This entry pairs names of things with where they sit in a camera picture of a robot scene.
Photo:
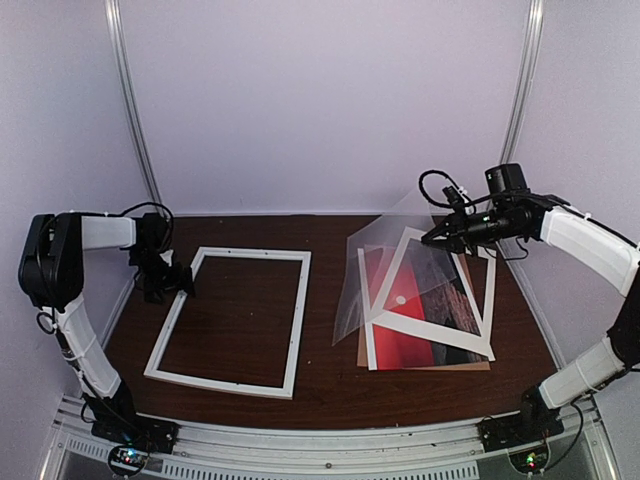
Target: brown tabletop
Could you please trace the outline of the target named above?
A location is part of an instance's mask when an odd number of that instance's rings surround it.
[[[356,366],[357,333],[331,346],[346,238],[372,218],[176,219],[173,246],[186,264],[199,246],[312,252],[294,398],[250,397],[145,378],[144,368],[173,296],[164,305],[151,305],[134,291],[111,337],[107,356],[131,388],[138,410],[241,427],[352,429],[424,425],[518,409],[521,393],[555,367],[502,260],[497,266],[492,332],[497,360],[490,371],[370,372]],[[295,262],[249,262],[205,260],[196,278],[198,296],[185,304],[162,369],[223,381],[281,384],[291,327],[287,312],[295,301],[291,279],[300,266]],[[469,270],[480,296],[484,265],[472,259]],[[253,311],[244,311],[245,305],[252,305]],[[260,321],[246,320],[254,318]]]

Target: white wall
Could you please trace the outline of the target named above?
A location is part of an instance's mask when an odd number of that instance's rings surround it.
[[[528,6],[122,2],[163,200],[182,214],[379,212],[434,167],[484,192]]]
[[[640,9],[634,1],[546,2],[538,68],[515,161],[556,193],[640,240]],[[520,262],[566,361],[613,324],[622,299],[565,254]],[[624,478],[640,478],[640,376],[596,395]]]
[[[103,2],[0,1],[0,139],[0,478],[32,480],[60,396],[77,381],[18,287],[31,218],[118,211],[145,196]],[[103,335],[131,272],[121,252],[86,260],[87,309]]]

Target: clear plastic sheet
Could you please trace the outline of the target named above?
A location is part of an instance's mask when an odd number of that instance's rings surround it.
[[[364,249],[361,264],[364,264],[368,278],[365,280],[364,275],[361,276],[361,282],[367,286],[370,297],[377,297],[381,288],[380,279],[372,277],[371,272],[375,273],[378,268],[388,271],[391,250]],[[475,293],[479,293],[480,298],[487,293],[492,296],[489,288],[480,285],[479,277],[472,285],[466,265],[468,259],[465,255],[452,254],[449,260],[456,268],[456,278],[429,289],[422,282],[432,280],[413,271],[410,259],[415,253],[420,253],[420,244],[411,240],[382,311],[374,315],[365,307],[365,326],[360,329],[358,341],[358,366],[370,370],[488,370],[490,346],[483,329],[490,328],[485,319],[490,322],[491,312],[483,309],[488,303],[477,304]],[[478,260],[474,259],[475,268]],[[493,278],[493,274],[489,274],[491,262],[493,259],[487,264],[485,279],[489,283]],[[425,290],[429,291],[419,296],[416,293]],[[366,295],[363,295],[363,304],[372,306]],[[484,318],[479,310],[484,310]],[[435,327],[435,331],[434,328],[423,328],[428,324]],[[460,338],[461,334],[467,336],[466,339]],[[469,344],[469,338],[475,341]],[[484,353],[478,353],[475,350],[478,347]]]
[[[422,302],[420,297],[425,293],[456,277],[447,252],[419,242],[419,234],[433,226],[428,205],[416,190],[391,211],[348,238],[345,279],[336,313],[333,344],[364,325],[363,307],[373,309],[378,305],[385,310],[403,310],[405,305],[412,305],[416,300]],[[413,238],[408,240],[406,249],[400,248],[400,253],[396,254],[401,240],[406,241],[409,232],[413,233]],[[387,275],[394,264],[398,275]],[[366,271],[369,285],[365,295],[370,301],[368,306],[363,304],[361,267]],[[412,275],[403,273],[409,270]],[[396,294],[398,289],[394,288],[398,282],[402,295]]]

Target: white picture frame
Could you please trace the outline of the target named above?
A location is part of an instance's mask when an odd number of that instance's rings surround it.
[[[375,350],[375,336],[373,325],[388,328],[400,333],[411,335],[425,340],[451,345],[486,356],[489,361],[495,361],[495,355],[491,348],[491,328],[493,324],[493,306],[495,298],[495,278],[496,278],[496,253],[493,255],[485,248],[478,248],[478,256],[487,260],[487,275],[485,284],[485,299],[482,315],[475,301],[471,285],[466,275],[462,273],[462,265],[458,256],[451,254],[456,270],[460,273],[463,288],[471,304],[474,319],[478,325],[480,336],[468,332],[454,330],[442,325],[430,322],[417,322],[395,312],[383,309],[385,299],[389,296],[393,282],[398,274],[400,263],[406,253],[411,240],[420,241],[425,232],[406,227],[400,238],[400,242],[393,254],[393,258],[385,277],[380,286],[380,290],[373,302],[370,303],[369,288],[367,282],[366,265],[364,260],[364,250],[358,249],[358,266],[360,270],[360,284],[362,285],[362,304],[364,316],[365,340],[367,344],[367,362],[369,370],[377,370],[377,358]]]
[[[235,382],[223,382],[208,378],[181,375],[173,372],[160,370],[160,363],[164,352],[169,344],[171,333],[178,321],[180,312],[187,299],[187,294],[183,291],[176,295],[171,309],[167,314],[162,330],[156,340],[149,361],[144,371],[145,377],[162,380],[188,387],[202,388],[205,390],[215,390],[220,392],[236,393],[243,395],[254,395],[260,397],[293,398],[293,388],[295,384],[296,370],[298,366],[298,353],[300,350],[300,336],[302,334],[302,322],[304,320],[304,306],[309,283],[309,269],[311,266],[311,252],[292,250],[258,250],[248,248],[219,248],[200,247],[191,262],[193,278],[195,280],[202,263],[206,257],[230,257],[249,258],[260,260],[287,260],[299,261],[300,278],[296,294],[296,303],[293,313],[293,323],[291,325],[291,336],[287,352],[287,363],[285,367],[282,387],[271,387],[262,385],[248,385]]]

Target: vent grille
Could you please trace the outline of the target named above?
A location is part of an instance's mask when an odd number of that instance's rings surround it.
[[[188,465],[173,460],[165,460],[162,468],[162,477],[172,480],[285,480],[291,478],[320,478],[320,475],[300,475],[298,477],[280,475],[247,475],[246,473],[226,473],[220,469]],[[331,476],[336,480],[479,480],[478,467],[476,462],[466,462],[463,464],[429,468],[419,472],[412,472],[405,475],[387,475],[374,477],[360,477],[355,475],[335,475]]]
[[[109,451],[105,447],[97,445],[91,441],[78,438],[69,439],[67,450],[95,460],[103,460],[105,462],[107,461],[107,455],[109,454]]]

